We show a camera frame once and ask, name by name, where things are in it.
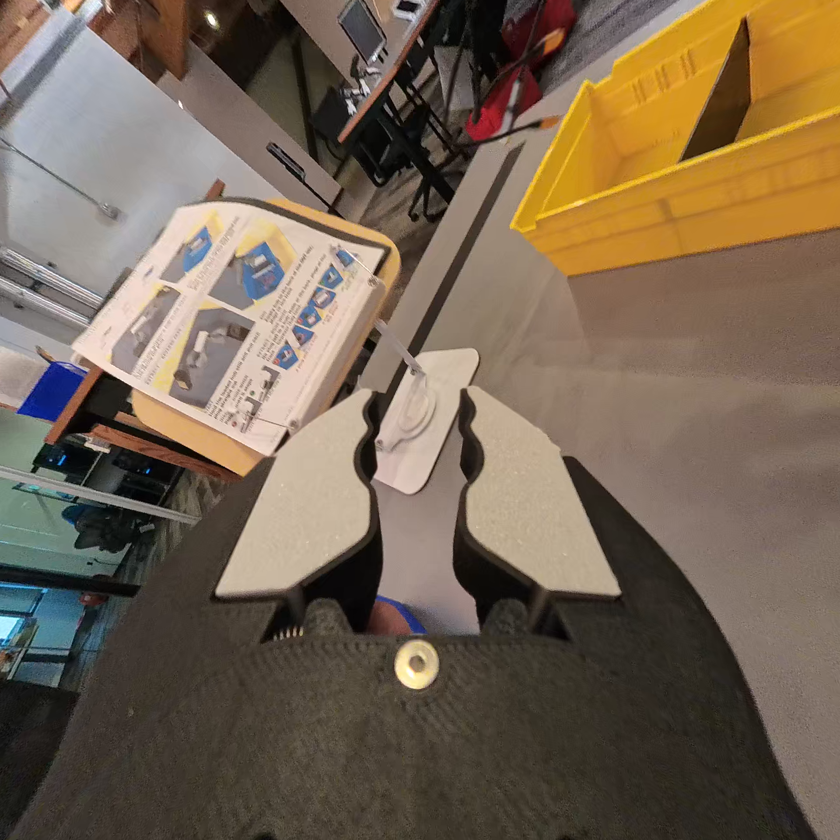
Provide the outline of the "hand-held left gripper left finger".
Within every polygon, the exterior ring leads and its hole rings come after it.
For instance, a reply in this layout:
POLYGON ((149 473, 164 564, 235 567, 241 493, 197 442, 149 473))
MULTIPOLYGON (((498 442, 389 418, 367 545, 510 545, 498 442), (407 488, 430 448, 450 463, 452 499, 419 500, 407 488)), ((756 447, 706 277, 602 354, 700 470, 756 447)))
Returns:
POLYGON ((278 602, 303 618, 336 602, 366 631, 383 571, 372 478, 379 396, 361 389, 312 420, 274 457, 216 584, 221 602, 278 602))

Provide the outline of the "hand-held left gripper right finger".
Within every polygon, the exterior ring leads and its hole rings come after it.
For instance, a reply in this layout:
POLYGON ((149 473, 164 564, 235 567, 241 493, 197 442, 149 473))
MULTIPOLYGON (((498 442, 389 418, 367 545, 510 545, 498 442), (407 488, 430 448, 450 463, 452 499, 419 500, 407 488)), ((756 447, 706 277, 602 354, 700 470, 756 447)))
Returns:
POLYGON ((524 605, 529 629, 558 600, 618 601, 622 588, 550 436, 475 385, 460 393, 458 429, 465 484, 453 567, 479 624, 501 601, 524 605))

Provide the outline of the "light wooden side table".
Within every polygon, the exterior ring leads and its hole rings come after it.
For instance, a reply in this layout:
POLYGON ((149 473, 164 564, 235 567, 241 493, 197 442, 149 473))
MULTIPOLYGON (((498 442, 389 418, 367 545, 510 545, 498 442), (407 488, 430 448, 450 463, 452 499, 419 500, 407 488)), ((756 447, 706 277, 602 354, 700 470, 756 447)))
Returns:
MULTIPOLYGON (((304 423, 310 422, 326 413, 340 395, 353 363, 361 354, 364 342, 373 330, 375 320, 382 313, 385 299, 401 274, 402 258, 399 249, 395 242, 380 231, 294 203, 284 197, 260 201, 243 196, 227 196, 219 198, 218 201, 248 204, 266 211, 277 211, 280 215, 297 219, 307 226, 322 226, 328 232, 338 234, 341 240, 357 237, 389 249, 376 272, 384 290, 377 293, 374 301, 357 318, 350 337, 339 352, 338 359, 331 363, 326 374, 321 378, 318 389, 302 416, 304 423)), ((188 458, 194 461, 204 458, 216 465, 215 468, 188 466, 188 469, 193 472, 232 482, 245 477, 264 458, 254 449, 137 390, 132 391, 132 405, 139 420, 150 428, 156 437, 165 439, 169 448, 174 448, 175 444, 183 445, 188 450, 188 458)))

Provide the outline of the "dark wooden desk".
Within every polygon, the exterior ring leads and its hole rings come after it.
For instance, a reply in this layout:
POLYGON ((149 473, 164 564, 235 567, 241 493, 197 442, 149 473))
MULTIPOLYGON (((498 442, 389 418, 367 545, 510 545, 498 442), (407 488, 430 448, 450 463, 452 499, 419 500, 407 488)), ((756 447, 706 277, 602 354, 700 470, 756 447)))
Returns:
POLYGON ((226 483, 240 479, 235 472, 143 424, 130 406, 130 391, 127 383, 93 367, 52 423, 45 443, 57 445, 68 435, 86 435, 198 475, 226 483))

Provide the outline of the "white sheet stand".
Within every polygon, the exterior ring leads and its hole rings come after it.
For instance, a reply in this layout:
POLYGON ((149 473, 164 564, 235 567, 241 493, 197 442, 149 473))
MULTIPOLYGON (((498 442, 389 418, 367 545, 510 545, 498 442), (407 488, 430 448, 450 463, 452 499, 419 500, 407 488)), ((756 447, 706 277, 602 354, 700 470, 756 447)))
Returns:
MULTIPOLYGON (((328 386, 338 384, 340 368, 350 361, 358 328, 385 294, 382 278, 369 271, 349 245, 331 247, 325 270, 308 304, 292 327, 276 361, 282 375, 274 395, 289 402, 282 423, 290 438, 275 456, 271 481, 276 494, 318 497, 310 482, 310 467, 324 461, 328 476, 338 462, 329 446, 338 444, 328 433, 318 444, 305 427, 326 405, 328 386)), ((374 436, 375 479, 407 496, 426 486, 458 412, 459 394, 472 382, 480 357, 475 349, 438 350, 413 355, 382 320, 374 327, 380 338, 406 364, 395 394, 374 436)))

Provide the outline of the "printed instruction sheet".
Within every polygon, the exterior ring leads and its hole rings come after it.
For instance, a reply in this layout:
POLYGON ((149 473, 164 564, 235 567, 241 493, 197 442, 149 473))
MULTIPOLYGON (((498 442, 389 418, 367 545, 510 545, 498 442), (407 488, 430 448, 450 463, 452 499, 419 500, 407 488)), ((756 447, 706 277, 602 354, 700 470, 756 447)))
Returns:
POLYGON ((275 454, 331 401, 401 266, 383 234, 282 201, 178 208, 72 349, 197 422, 275 454))

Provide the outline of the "blue bin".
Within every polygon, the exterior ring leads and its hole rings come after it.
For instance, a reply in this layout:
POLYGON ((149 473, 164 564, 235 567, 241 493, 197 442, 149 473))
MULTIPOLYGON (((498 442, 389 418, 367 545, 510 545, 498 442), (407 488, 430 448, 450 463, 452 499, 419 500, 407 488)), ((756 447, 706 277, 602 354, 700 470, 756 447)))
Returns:
POLYGON ((49 362, 16 414, 54 423, 87 374, 85 369, 71 362, 49 362))

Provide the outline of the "yellow plastic bin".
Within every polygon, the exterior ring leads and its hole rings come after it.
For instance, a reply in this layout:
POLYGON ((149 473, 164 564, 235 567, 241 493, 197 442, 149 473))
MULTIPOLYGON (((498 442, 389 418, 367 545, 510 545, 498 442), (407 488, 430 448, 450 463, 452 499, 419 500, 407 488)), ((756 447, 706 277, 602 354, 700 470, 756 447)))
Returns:
POLYGON ((705 2, 585 81, 511 220, 566 276, 838 228, 839 2, 705 2), (679 163, 741 18, 736 141, 679 163))

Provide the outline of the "black office chair base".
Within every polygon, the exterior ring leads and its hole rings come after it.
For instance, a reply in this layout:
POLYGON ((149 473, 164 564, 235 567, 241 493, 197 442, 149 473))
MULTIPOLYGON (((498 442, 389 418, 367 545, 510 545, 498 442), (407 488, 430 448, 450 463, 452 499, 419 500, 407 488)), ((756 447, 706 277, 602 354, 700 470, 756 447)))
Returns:
POLYGON ((457 161, 469 162, 469 143, 456 142, 448 147, 445 157, 438 163, 434 162, 431 153, 419 142, 406 147, 409 160, 421 176, 421 185, 416 189, 413 200, 408 207, 408 216, 413 222, 420 217, 430 224, 438 222, 446 212, 446 208, 455 196, 455 189, 446 180, 447 168, 457 161), (444 201, 444 210, 429 213, 429 203, 432 194, 436 193, 444 201))

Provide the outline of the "metal pipes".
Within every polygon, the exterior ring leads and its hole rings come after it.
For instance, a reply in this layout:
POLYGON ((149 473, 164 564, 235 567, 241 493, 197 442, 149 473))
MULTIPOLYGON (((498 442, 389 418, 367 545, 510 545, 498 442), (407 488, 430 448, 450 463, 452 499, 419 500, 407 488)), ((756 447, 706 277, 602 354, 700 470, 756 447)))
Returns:
POLYGON ((7 245, 1 246, 2 297, 68 326, 84 329, 101 308, 97 292, 7 245))

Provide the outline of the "red bag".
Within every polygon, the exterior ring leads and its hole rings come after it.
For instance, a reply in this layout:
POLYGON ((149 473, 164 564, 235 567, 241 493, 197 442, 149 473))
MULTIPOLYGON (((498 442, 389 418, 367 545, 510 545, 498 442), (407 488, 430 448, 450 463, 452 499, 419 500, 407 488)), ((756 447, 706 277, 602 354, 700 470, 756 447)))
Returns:
POLYGON ((513 123, 542 93, 536 74, 566 46, 577 22, 572 1, 531 2, 518 17, 507 2, 475 2, 465 41, 475 60, 474 104, 465 123, 469 146, 515 132, 513 123))

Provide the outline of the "brown-edged grey desk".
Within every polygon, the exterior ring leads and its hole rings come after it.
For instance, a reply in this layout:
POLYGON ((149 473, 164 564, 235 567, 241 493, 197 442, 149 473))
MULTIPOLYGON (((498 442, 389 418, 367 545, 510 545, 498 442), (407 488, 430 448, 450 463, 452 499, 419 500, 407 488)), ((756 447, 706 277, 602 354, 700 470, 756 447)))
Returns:
POLYGON ((374 62, 362 63, 365 74, 356 87, 342 93, 342 108, 347 114, 341 131, 335 140, 346 151, 354 151, 359 144, 361 132, 374 122, 380 121, 395 142, 397 148, 418 169, 423 178, 446 202, 450 203, 455 195, 446 181, 441 169, 435 167, 420 140, 411 140, 403 125, 398 120, 398 110, 392 107, 390 95, 398 75, 406 65, 412 48, 420 40, 422 31, 440 6, 440 2, 421 2, 421 12, 415 22, 408 24, 401 35, 388 35, 383 24, 372 10, 372 2, 347 2, 346 8, 361 6, 372 24, 381 33, 381 44, 373 54, 374 62))

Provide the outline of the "brown cardboard divider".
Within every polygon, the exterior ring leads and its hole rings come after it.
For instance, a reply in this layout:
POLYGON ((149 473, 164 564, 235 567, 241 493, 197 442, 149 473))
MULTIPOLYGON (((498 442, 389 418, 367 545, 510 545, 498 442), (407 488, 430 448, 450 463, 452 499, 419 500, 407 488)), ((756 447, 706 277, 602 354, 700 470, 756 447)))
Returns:
POLYGON ((752 102, 750 43, 748 19, 743 17, 679 163, 722 149, 738 138, 752 102))

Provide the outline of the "small grey monitor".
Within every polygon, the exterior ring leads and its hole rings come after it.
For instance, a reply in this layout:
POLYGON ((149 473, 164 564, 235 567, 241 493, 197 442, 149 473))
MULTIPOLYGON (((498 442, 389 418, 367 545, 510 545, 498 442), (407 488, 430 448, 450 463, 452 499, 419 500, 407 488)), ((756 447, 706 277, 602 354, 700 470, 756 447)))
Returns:
POLYGON ((386 52, 387 38, 377 16, 365 1, 349 1, 337 22, 359 57, 372 66, 386 52))

